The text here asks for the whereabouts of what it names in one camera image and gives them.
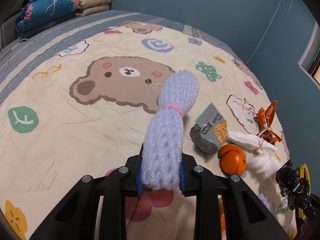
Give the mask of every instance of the blue wall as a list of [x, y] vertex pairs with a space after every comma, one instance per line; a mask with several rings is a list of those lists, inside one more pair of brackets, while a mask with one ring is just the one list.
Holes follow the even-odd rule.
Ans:
[[294, 166], [309, 165], [320, 195], [320, 90], [298, 66], [315, 19], [302, 0], [113, 0], [134, 11], [194, 26], [228, 44], [279, 100]]

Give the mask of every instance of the bear ear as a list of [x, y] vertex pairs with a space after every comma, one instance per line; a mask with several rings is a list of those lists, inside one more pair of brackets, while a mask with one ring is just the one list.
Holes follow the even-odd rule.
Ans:
[[162, 26], [156, 25], [155, 30], [156, 30], [156, 31], [162, 30]]
[[90, 76], [77, 78], [70, 86], [69, 95], [82, 105], [92, 105], [102, 97], [102, 87]]

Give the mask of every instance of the bed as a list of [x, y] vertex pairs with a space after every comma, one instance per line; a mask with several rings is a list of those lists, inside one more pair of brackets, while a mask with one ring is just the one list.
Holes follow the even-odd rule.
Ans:
[[[184, 118], [183, 152], [219, 176], [224, 174], [217, 154], [205, 162], [190, 139], [195, 119], [212, 102], [228, 130], [255, 133], [255, 112], [270, 104], [226, 44], [191, 26], [139, 13], [73, 18], [12, 42], [1, 55], [0, 208], [12, 214], [9, 222], [23, 240], [83, 175], [104, 176], [139, 153], [161, 86], [172, 73], [189, 70], [200, 83]], [[282, 137], [274, 157], [284, 164], [289, 152], [277, 117], [272, 129]], [[294, 212], [275, 179], [261, 181], [249, 170], [242, 178], [268, 198], [293, 239]], [[143, 192], [138, 205], [127, 199], [128, 239], [191, 240], [195, 207], [195, 198], [179, 190]]]

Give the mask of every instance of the blue swirl pattern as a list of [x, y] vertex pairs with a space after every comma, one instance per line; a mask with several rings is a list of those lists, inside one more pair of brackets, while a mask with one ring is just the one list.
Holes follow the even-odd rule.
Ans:
[[174, 46], [157, 39], [144, 39], [141, 42], [147, 49], [157, 52], [168, 53], [174, 49]]

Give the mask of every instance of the white cloth bundle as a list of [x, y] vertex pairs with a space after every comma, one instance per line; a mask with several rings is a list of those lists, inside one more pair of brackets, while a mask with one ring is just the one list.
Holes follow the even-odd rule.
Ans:
[[258, 155], [247, 160], [249, 168], [255, 170], [263, 179], [273, 176], [280, 168], [281, 163], [275, 157], [276, 147], [264, 139], [240, 132], [229, 132], [228, 140], [247, 150], [255, 150]]

